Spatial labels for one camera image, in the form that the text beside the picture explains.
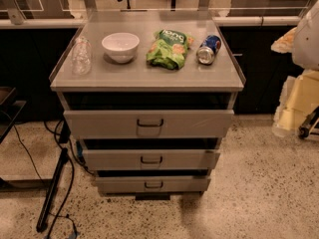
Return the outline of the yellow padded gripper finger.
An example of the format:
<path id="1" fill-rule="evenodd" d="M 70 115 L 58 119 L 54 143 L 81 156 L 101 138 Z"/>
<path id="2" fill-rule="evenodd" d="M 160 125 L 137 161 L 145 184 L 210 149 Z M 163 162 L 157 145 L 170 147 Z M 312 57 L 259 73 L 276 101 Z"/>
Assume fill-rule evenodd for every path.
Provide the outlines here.
<path id="1" fill-rule="evenodd" d="M 296 134 L 318 107 L 319 71 L 305 70 L 298 77 L 288 76 L 275 111 L 272 132 L 281 137 Z"/>

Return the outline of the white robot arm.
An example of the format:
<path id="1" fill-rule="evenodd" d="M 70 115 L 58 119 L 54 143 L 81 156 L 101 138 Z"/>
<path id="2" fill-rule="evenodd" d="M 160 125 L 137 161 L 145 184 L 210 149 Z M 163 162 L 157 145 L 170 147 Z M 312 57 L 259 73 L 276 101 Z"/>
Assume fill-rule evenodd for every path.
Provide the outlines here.
<path id="1" fill-rule="evenodd" d="M 272 131 L 277 136 L 306 136 L 310 128 L 305 123 L 319 107 L 319 1 L 295 28 L 271 45 L 271 50 L 290 53 L 293 63 L 303 69 L 298 77 L 288 77 L 283 84 Z"/>

